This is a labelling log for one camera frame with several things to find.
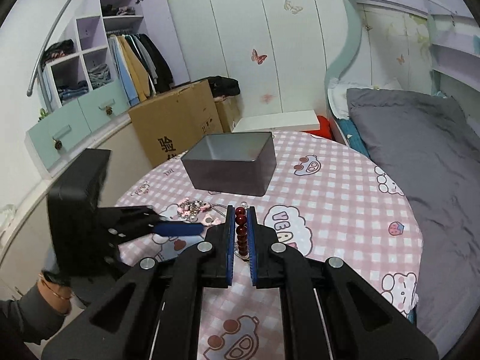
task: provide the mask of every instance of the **folded clothes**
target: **folded clothes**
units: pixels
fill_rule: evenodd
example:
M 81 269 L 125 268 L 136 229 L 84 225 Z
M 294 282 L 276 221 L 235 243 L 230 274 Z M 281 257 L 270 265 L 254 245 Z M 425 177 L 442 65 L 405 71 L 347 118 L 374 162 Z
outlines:
M 55 59 L 73 54 L 75 52 L 74 42 L 72 39 L 63 40 L 51 45 L 43 52 L 41 66 L 45 68 L 45 64 L 54 61 Z
M 116 16 L 116 15 L 134 15 L 134 7 L 114 7 L 112 4 L 102 5 L 103 16 Z
M 112 82 L 109 66 L 105 63 L 89 69 L 88 78 L 90 78 L 93 89 L 100 88 Z
M 57 87 L 60 101 L 65 102 L 74 97 L 80 97 L 88 93 L 88 84 L 86 80 L 79 81 L 76 85 L 61 85 Z

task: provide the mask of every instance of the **tablecloth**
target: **tablecloth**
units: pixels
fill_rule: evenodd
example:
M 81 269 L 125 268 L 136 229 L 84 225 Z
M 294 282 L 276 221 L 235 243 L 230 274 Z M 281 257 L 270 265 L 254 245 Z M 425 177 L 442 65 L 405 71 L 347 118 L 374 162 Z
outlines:
M 262 197 L 196 190 L 179 155 L 146 174 L 117 205 L 152 205 L 179 220 L 184 198 L 234 207 L 246 202 L 281 242 L 312 259 L 341 257 L 406 316 L 418 301 L 422 234 L 401 189 L 340 143 L 296 131 L 273 135 L 277 168 Z M 208 215 L 225 220 L 213 210 Z M 201 240 L 149 235 L 122 244 L 121 258 L 130 265 L 146 256 L 167 260 Z M 232 286 L 204 291 L 198 359 L 283 358 L 279 292 L 254 289 L 248 263 L 236 256 Z

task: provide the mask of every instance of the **cardboard box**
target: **cardboard box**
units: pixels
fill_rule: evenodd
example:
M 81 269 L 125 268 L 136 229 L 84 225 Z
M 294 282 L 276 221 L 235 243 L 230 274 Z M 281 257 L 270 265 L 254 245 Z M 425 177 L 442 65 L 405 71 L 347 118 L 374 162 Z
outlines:
M 207 80 L 162 93 L 128 113 L 153 167 L 190 149 L 203 135 L 222 132 Z
M 214 100 L 223 132 L 232 132 L 241 118 L 237 97 L 217 97 Z

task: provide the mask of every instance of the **red butterfly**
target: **red butterfly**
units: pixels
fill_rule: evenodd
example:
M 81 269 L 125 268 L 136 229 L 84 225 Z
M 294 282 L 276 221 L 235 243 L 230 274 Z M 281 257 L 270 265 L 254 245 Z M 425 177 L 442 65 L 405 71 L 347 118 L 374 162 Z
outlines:
M 261 65 L 263 63 L 263 61 L 265 61 L 267 58 L 266 55 L 261 55 L 261 56 L 258 56 L 258 53 L 257 53 L 257 50 L 253 49 L 252 53 L 251 53 L 251 60 L 253 62 L 256 62 L 258 63 L 259 65 Z

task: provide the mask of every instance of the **metal box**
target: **metal box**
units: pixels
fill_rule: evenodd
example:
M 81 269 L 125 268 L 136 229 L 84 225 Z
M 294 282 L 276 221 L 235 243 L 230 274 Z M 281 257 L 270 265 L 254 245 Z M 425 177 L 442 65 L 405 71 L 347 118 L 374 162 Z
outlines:
M 265 195 L 277 166 L 270 132 L 205 135 L 182 157 L 198 190 Z

